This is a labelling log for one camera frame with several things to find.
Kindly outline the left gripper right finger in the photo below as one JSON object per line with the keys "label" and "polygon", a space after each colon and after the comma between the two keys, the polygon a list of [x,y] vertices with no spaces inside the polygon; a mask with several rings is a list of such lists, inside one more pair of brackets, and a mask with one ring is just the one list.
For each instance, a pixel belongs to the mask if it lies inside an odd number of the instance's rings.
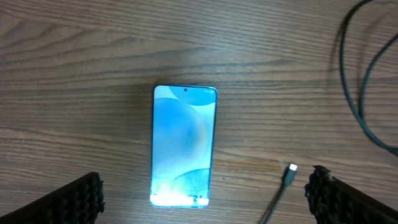
{"label": "left gripper right finger", "polygon": [[318,224],[397,224],[397,210],[362,193],[317,165],[305,197]]}

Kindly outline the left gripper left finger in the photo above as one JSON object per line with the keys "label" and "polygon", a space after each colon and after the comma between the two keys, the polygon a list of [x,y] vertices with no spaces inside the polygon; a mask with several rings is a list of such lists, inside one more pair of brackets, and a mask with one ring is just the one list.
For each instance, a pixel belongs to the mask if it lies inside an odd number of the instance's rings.
{"label": "left gripper left finger", "polygon": [[3,224],[94,224],[105,210],[103,181],[90,172],[1,217]]}

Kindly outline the blue Galaxy smartphone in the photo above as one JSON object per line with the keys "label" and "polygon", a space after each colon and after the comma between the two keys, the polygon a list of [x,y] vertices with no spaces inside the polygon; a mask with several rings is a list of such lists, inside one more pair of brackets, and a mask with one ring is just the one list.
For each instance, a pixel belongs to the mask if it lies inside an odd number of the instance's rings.
{"label": "blue Galaxy smartphone", "polygon": [[159,84],[152,101],[150,204],[205,208],[210,202],[218,90]]}

